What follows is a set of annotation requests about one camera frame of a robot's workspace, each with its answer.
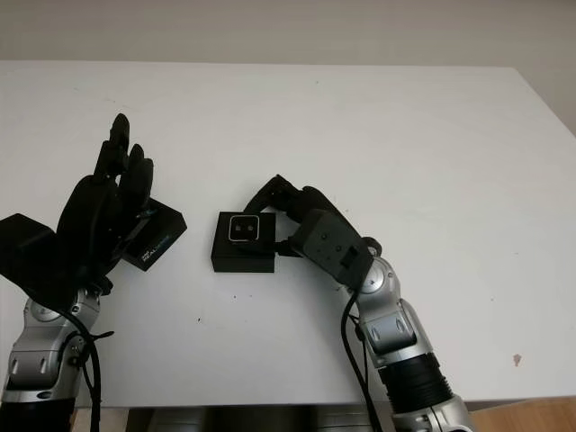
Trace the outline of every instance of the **robotic hand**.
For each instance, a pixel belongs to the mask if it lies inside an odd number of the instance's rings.
[[[56,232],[15,214],[0,220],[0,274],[30,299],[13,345],[0,406],[0,429],[68,431],[82,369],[99,428],[100,366],[93,336],[106,275],[121,258],[147,270],[185,231],[182,215],[150,198],[153,163],[119,114],[96,168],[76,185]],[[92,359],[94,382],[86,370]]]
[[[373,238],[362,238],[320,191],[301,191],[277,175],[250,201],[245,213],[273,207],[301,225],[285,241],[275,243],[279,255],[306,257],[348,287],[341,332],[346,353],[362,386],[375,430],[381,430],[367,385],[347,343],[346,325],[354,303],[356,334],[368,348],[373,366],[385,385],[396,430],[473,432],[462,399],[454,395],[418,316],[401,298],[400,281],[380,257]]]

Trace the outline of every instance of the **black device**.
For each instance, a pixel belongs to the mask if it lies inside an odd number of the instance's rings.
[[[211,261],[215,272],[273,273],[276,215],[222,211]]]

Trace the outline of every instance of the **small black box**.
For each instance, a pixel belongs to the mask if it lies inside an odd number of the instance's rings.
[[[211,253],[214,271],[273,273],[275,232],[275,213],[221,211]]]
[[[122,258],[140,270],[148,270],[186,231],[180,211],[150,198],[154,212],[148,223],[126,248]]]

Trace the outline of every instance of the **wooden floor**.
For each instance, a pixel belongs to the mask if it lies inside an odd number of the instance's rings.
[[[576,398],[520,402],[472,417],[480,432],[576,432]]]
[[[101,430],[126,428],[127,409],[103,409]],[[472,413],[478,432],[576,432],[576,398],[531,400]],[[80,409],[74,432],[87,432],[90,411]]]

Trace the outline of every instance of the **black cable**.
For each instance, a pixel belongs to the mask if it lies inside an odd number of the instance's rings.
[[[74,324],[80,333],[80,336],[86,342],[86,348],[88,349],[88,353],[92,358],[92,373],[94,375],[94,384],[92,387],[88,387],[88,390],[90,391],[90,399],[92,400],[92,410],[90,413],[90,432],[98,432],[100,430],[100,403],[102,394],[100,359],[98,358],[98,350],[96,349],[92,335],[80,319],[72,315],[72,313],[67,310],[57,310],[57,313]]]
[[[366,389],[368,388],[368,355],[366,355],[366,341],[362,341],[362,353],[364,356],[364,382],[366,383]]]
[[[360,372],[360,368],[358,367],[358,363],[354,358],[354,354],[352,354],[352,349],[350,348],[350,343],[348,342],[348,335],[346,332],[348,316],[350,314],[352,306],[354,305],[356,299],[358,298],[359,293],[360,291],[358,290],[354,291],[350,296],[350,300],[346,304],[346,307],[344,308],[344,312],[342,313],[342,319],[340,320],[340,335],[342,336],[342,344],[344,345],[346,355],[348,356],[348,360],[352,365],[352,369],[354,369],[354,374],[356,375],[356,379],[360,384],[362,394],[364,395],[364,399],[366,400],[368,417],[370,418],[372,429],[374,430],[374,432],[383,432],[382,427],[380,426],[380,421],[378,420],[378,414],[376,414],[376,408],[374,407],[374,402],[372,401],[372,397],[370,396],[370,392],[368,391],[368,386],[366,385],[365,379],[362,377],[362,372]]]

